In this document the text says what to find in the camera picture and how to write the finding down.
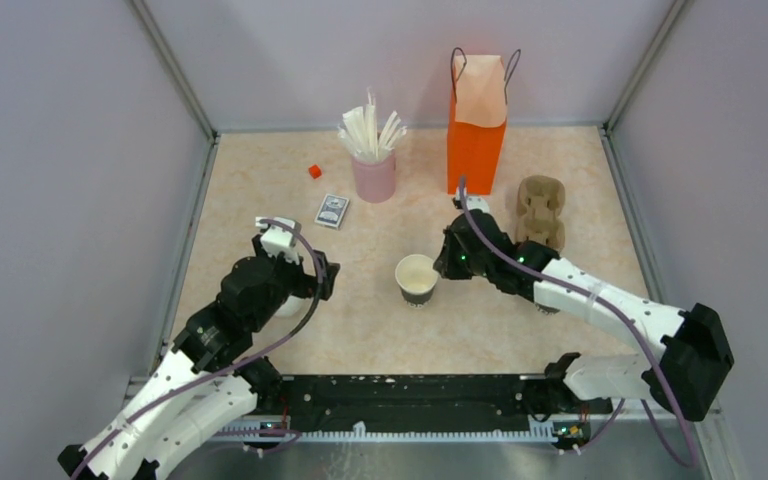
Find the stack of white lids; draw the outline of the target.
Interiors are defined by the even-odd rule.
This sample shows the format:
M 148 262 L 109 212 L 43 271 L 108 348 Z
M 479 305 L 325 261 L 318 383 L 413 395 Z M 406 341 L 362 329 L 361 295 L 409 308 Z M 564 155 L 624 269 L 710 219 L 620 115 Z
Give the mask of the stack of white lids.
M 296 315 L 302 307 L 306 304 L 304 299 L 290 296 L 283 305 L 275 312 L 274 316 L 279 318 L 287 318 Z

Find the blue playing card box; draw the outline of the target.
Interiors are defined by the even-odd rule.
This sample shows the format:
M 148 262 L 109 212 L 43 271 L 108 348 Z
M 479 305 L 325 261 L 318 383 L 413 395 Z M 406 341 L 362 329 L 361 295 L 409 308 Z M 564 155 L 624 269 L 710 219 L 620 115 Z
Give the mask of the blue playing card box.
M 339 230 L 348 211 L 350 200 L 346 197 L 326 194 L 320 204 L 314 223 Z

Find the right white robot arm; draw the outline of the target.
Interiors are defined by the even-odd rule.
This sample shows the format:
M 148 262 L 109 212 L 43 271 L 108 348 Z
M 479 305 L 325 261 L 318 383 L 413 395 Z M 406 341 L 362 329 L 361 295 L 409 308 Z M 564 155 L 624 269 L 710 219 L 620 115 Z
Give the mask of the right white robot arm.
M 546 385 L 549 404 L 572 412 L 585 400 L 654 401 L 691 422 L 707 416 L 734 365 L 719 313 L 657 303 L 610 285 L 535 241 L 513 242 L 473 209 L 447 226 L 435 270 L 449 280 L 486 279 L 546 313 L 564 312 L 634 348 L 608 357 L 568 354 Z

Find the small orange cube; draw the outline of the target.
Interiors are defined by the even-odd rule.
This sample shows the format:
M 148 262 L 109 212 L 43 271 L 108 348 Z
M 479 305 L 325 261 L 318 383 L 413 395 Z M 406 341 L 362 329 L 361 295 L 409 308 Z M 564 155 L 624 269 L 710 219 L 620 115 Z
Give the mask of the small orange cube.
M 313 179 L 317 179 L 322 175 L 322 170 L 318 165 L 311 165 L 308 168 L 308 172 Z

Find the orange paper bag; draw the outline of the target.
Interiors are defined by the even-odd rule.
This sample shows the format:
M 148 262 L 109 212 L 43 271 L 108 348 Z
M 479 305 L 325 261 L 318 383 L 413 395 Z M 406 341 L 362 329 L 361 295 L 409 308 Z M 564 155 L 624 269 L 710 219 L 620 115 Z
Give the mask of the orange paper bag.
M 467 54 L 456 47 L 449 60 L 451 99 L 447 128 L 447 191 L 461 177 L 469 192 L 492 192 L 508 120 L 508 85 L 521 58 Z

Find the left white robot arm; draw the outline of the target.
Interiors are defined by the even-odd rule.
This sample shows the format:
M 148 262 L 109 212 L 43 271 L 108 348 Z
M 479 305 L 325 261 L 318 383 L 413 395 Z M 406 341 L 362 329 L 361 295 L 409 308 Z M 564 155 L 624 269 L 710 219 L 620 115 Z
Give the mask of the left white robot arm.
M 166 479 L 231 420 L 274 410 L 281 388 L 257 372 L 272 349 L 247 351 L 291 299 L 311 302 L 292 335 L 329 299 L 341 267 L 319 250 L 312 265 L 306 272 L 291 249 L 257 247 L 238 260 L 120 413 L 96 436 L 60 452 L 63 471 L 72 479 Z

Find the brown pulp cup carrier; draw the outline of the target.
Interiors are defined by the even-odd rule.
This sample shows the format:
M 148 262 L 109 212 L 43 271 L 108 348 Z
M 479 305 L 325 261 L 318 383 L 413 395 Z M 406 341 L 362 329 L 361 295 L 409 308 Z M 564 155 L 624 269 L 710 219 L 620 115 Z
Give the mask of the brown pulp cup carrier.
M 560 218 L 565 200 L 561 181 L 544 175 L 523 179 L 517 192 L 515 242 L 534 241 L 560 252 L 566 240 Z

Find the stack of paper cups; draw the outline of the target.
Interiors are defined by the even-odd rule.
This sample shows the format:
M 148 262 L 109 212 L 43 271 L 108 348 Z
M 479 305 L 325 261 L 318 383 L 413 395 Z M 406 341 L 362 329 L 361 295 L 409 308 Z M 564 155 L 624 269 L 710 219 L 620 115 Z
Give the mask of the stack of paper cups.
M 541 304 L 536 304 L 535 308 L 539 312 L 541 312 L 542 314 L 545 314 L 545 315 L 554 315 L 554 314 L 557 314 L 559 312 L 558 309 L 555 309 L 555 308 L 552 308 L 552 307 L 548 307 L 548 306 L 545 306 L 545 305 L 541 305 Z

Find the black paper coffee cup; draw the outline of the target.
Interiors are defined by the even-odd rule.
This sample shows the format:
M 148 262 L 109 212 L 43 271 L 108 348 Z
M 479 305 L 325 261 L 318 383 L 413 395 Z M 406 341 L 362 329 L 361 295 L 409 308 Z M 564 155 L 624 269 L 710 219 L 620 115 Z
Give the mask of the black paper coffee cup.
M 394 271 L 403 300 L 413 308 L 423 308 L 431 300 L 440 278 L 434 260 L 426 255 L 411 254 L 402 258 Z

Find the white wrapped straws bundle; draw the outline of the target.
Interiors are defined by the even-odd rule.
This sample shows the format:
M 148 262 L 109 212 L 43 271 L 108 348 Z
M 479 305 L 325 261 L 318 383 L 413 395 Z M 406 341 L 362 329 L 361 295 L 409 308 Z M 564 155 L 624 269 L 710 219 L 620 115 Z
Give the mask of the white wrapped straws bundle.
M 365 165 L 377 165 L 395 152 L 408 127 L 397 111 L 380 124 L 377 99 L 367 89 L 366 102 L 342 114 L 337 139 L 350 156 Z

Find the pink straw holder cup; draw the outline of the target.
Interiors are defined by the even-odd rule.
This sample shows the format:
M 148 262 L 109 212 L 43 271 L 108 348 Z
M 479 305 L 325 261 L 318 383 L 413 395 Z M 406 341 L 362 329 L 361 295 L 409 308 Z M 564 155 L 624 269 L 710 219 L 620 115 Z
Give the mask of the pink straw holder cup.
M 389 200 L 396 191 L 396 154 L 390 153 L 378 163 L 365 163 L 351 158 L 357 195 L 368 203 Z

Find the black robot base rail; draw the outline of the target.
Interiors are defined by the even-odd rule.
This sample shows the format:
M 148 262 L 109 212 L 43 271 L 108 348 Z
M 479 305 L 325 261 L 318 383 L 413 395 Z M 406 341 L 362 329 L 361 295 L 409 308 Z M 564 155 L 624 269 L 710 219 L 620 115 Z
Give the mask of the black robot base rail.
M 286 428 L 305 441 L 583 442 L 591 416 L 612 410 L 540 375 L 296 375 L 230 429 Z

